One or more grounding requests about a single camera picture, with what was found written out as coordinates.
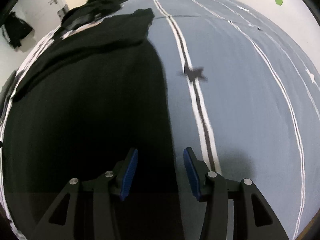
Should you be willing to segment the blue grey bed sheet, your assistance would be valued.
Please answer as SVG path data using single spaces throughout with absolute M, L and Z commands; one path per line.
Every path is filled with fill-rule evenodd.
M 232 0 L 128 0 L 115 34 L 153 12 L 150 46 L 114 86 L 110 137 L 139 150 L 138 186 L 176 203 L 134 208 L 125 239 L 198 239 L 183 150 L 227 179 L 251 178 L 297 239 L 319 209 L 319 75 L 282 30 Z M 160 215 L 151 211 L 160 209 Z

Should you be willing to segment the grey suitcase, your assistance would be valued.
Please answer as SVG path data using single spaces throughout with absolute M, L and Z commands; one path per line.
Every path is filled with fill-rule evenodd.
M 65 4 L 65 6 L 62 7 L 62 8 L 57 12 L 60 20 L 63 19 L 63 17 L 65 16 L 65 14 L 67 14 L 67 12 L 69 12 L 69 8 L 68 8 L 68 5 Z

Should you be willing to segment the pile of black clothes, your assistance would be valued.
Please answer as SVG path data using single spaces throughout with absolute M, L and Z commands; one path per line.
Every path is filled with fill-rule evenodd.
M 121 5 L 128 0 L 88 0 L 82 6 L 71 9 L 61 21 L 58 29 L 66 33 L 88 23 L 100 20 L 121 9 Z

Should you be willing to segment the black garment with pink lining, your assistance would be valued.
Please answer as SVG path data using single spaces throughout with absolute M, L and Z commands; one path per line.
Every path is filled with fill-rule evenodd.
M 138 9 L 55 41 L 17 86 L 2 165 L 9 213 L 25 238 L 76 178 L 74 239 L 94 239 L 95 223 L 118 239 L 183 239 L 167 85 L 148 40 L 153 18 Z M 96 220 L 93 181 L 131 152 L 128 196 L 112 196 L 112 219 Z

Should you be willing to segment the black jacket hanging on wall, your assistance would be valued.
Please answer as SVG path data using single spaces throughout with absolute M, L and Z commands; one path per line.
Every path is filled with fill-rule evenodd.
M 2 35 L 13 49 L 19 48 L 21 40 L 32 31 L 32 26 L 25 22 L 25 20 L 17 17 L 14 11 L 9 14 L 2 26 Z

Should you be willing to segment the green apple wall sticker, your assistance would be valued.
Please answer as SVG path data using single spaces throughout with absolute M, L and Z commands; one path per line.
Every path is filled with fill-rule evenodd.
M 283 0 L 275 0 L 276 5 L 281 6 L 283 4 Z

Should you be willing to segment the striped white grey duvet cover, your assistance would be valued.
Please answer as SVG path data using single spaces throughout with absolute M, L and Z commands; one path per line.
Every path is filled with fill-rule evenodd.
M 50 33 L 2 90 L 1 213 L 19 239 L 70 179 L 110 168 L 110 23 Z

